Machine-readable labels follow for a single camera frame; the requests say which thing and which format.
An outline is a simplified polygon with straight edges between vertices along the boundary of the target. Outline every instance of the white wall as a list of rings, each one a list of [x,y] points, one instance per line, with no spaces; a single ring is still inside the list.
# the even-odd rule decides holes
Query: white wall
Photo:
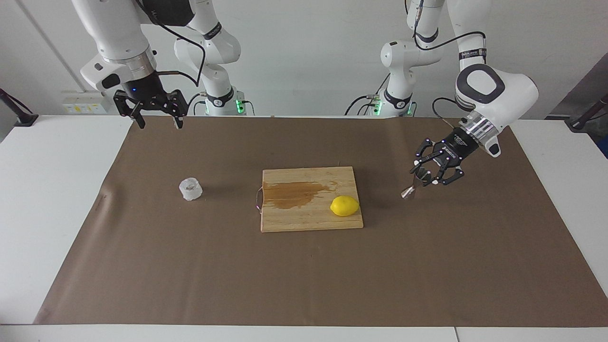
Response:
[[[19,3],[50,45],[33,37],[31,23],[3,13],[6,7],[19,12]],[[241,60],[226,68],[258,115],[342,114],[352,99],[375,91],[386,75],[379,59],[382,45],[411,36],[401,0],[216,0],[215,7],[243,47]],[[61,111],[60,92],[78,88],[72,75],[79,79],[78,70],[96,53],[71,1],[3,0],[0,9],[0,84],[37,111]],[[541,97],[526,117],[547,115],[608,51],[606,18],[606,0],[494,1],[488,63],[536,82]],[[152,26],[144,32],[159,51],[159,69],[195,73],[175,59],[169,34]],[[440,40],[453,34],[445,9]],[[59,57],[52,56],[53,47]],[[441,62],[415,68],[419,115],[429,114],[435,97],[453,95],[457,59],[451,44]],[[181,88],[187,97],[195,93],[181,77],[165,77],[164,84],[168,91]],[[438,108],[445,115],[460,115],[445,106]]]

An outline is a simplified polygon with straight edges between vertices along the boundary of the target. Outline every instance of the brown stain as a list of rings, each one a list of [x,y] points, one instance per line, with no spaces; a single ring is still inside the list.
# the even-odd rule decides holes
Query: brown stain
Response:
[[[300,208],[310,203],[319,192],[333,190],[317,182],[264,183],[264,204],[273,204],[279,209]]]

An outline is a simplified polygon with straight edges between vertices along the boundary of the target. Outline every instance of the wall outlet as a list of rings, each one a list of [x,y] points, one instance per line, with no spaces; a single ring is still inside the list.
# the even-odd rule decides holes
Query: wall outlet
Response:
[[[105,97],[68,97],[63,108],[68,114],[107,114],[110,102]]]

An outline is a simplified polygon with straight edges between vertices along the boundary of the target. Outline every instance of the metal jigger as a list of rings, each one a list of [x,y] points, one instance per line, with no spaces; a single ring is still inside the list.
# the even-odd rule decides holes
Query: metal jigger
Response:
[[[430,171],[424,167],[419,167],[414,173],[412,185],[401,192],[401,198],[404,200],[413,200],[414,196],[416,195],[416,189],[422,186],[424,182],[430,181],[431,178],[432,175]]]

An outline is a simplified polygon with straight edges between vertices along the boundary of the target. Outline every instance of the green led light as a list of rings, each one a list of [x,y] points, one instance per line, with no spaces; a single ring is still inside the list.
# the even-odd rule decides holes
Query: green led light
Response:
[[[380,116],[380,111],[382,110],[382,100],[378,100],[378,103],[376,103],[376,109],[374,110],[374,113],[377,116]]]
[[[404,116],[413,117],[416,114],[416,108],[418,104],[415,101],[410,102],[410,105],[407,107],[407,112]]]
[[[237,112],[239,114],[243,114],[245,112],[245,107],[242,106],[243,103],[239,100],[236,100],[236,103],[237,103]]]

